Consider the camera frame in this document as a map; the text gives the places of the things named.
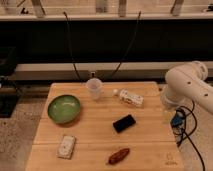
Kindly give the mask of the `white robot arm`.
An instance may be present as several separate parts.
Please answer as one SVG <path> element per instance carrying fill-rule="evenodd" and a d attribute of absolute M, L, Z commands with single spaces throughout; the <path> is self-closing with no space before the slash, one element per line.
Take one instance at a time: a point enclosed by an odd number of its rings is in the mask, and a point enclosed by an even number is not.
<path fill-rule="evenodd" d="M 166 109 L 172 109 L 188 98 L 213 115 L 213 87 L 205 82 L 207 76 L 208 69 L 200 61 L 171 68 L 165 74 L 162 104 Z"/>

